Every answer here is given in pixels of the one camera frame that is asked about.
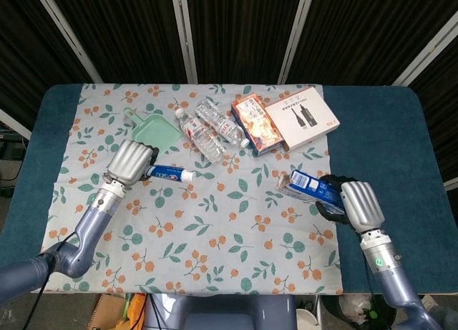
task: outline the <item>toothpaste cap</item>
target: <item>toothpaste cap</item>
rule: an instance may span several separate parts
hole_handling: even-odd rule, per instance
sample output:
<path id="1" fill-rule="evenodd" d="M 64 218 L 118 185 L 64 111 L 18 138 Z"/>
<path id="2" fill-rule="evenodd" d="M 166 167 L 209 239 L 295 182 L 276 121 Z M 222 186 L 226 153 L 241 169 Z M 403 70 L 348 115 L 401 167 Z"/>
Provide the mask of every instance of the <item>toothpaste cap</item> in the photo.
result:
<path id="1" fill-rule="evenodd" d="M 194 172 L 193 171 L 189 171 L 189 170 L 184 169 L 181 172 L 181 182 L 183 182 L 183 183 L 191 183 L 193 181 L 193 178 L 194 178 Z"/>

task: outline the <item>green object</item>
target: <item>green object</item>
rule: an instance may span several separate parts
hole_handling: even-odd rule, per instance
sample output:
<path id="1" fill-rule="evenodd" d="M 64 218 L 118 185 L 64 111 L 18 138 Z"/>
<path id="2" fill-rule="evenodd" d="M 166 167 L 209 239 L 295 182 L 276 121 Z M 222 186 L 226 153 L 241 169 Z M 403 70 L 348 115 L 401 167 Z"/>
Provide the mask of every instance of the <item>green object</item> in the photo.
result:
<path id="1" fill-rule="evenodd" d="M 182 136 L 182 132 L 162 115 L 153 114 L 143 120 L 129 107 L 124 108 L 124 113 L 135 123 L 132 139 L 159 149 L 159 156 Z"/>

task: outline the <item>cardboard box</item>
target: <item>cardboard box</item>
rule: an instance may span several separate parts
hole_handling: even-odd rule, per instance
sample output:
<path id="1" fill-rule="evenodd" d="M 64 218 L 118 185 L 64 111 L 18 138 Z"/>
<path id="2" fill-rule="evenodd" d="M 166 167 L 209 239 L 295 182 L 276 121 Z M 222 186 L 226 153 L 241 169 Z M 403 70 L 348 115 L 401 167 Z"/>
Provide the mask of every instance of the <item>cardboard box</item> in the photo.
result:
<path id="1" fill-rule="evenodd" d="M 285 140 L 286 151 L 322 137 L 340 125 L 315 88 L 292 94 L 265 110 Z"/>
<path id="2" fill-rule="evenodd" d="M 283 138 L 280 132 L 256 94 L 233 101 L 231 111 L 235 121 L 243 128 L 245 136 L 250 140 L 255 156 L 282 145 Z"/>
<path id="3" fill-rule="evenodd" d="M 299 170 L 294 170 L 289 176 L 282 175 L 276 190 L 282 194 L 311 203 L 320 201 L 330 213 L 345 213 L 344 203 L 337 190 L 328 183 L 317 180 Z"/>

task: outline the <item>table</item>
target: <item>table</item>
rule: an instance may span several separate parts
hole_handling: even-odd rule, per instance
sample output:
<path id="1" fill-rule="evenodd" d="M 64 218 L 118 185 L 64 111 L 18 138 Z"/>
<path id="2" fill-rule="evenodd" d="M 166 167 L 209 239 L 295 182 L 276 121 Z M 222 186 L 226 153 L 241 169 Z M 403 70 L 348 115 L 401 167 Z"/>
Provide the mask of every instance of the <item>table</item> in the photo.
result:
<path id="1" fill-rule="evenodd" d="M 59 173 L 81 88 L 56 86 L 44 98 L 0 237 L 2 266 L 39 252 L 51 203 L 47 195 Z M 328 136 L 331 170 L 372 184 L 387 219 L 384 227 L 420 293 L 456 292 L 457 229 L 416 95 L 405 87 L 325 86 L 323 91 L 341 121 Z M 367 292 L 356 236 L 339 225 L 337 233 L 343 290 Z"/>

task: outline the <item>bottle label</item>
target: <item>bottle label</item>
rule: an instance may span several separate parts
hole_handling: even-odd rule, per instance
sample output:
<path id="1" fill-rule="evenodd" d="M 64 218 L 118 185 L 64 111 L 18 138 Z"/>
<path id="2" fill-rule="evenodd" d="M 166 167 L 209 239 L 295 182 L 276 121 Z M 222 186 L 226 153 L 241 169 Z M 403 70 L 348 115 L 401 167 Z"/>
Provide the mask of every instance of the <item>bottle label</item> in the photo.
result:
<path id="1" fill-rule="evenodd" d="M 229 131 L 231 131 L 234 128 L 234 125 L 234 121 L 232 121 L 231 119 L 224 119 L 220 125 L 220 134 L 223 137 L 225 137 L 226 135 L 228 135 Z"/>
<path id="2" fill-rule="evenodd" d="M 189 139 L 193 139 L 194 138 L 194 134 L 199 131 L 199 130 L 203 130 L 203 125 L 202 123 L 200 123 L 199 120 L 197 119 L 191 119 L 189 120 L 189 122 L 185 125 L 185 129 L 186 129 L 186 135 L 189 137 Z"/>

